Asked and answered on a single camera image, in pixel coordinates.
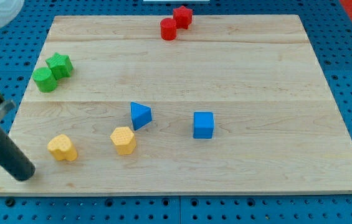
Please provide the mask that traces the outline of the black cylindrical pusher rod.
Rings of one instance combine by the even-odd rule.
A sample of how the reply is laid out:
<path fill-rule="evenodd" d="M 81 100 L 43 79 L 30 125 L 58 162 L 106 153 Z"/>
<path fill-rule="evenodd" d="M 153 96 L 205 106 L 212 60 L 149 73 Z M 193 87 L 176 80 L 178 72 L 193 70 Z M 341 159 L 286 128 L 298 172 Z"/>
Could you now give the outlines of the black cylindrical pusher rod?
<path fill-rule="evenodd" d="M 35 165 L 1 128 L 0 166 L 18 181 L 30 179 L 36 171 Z"/>

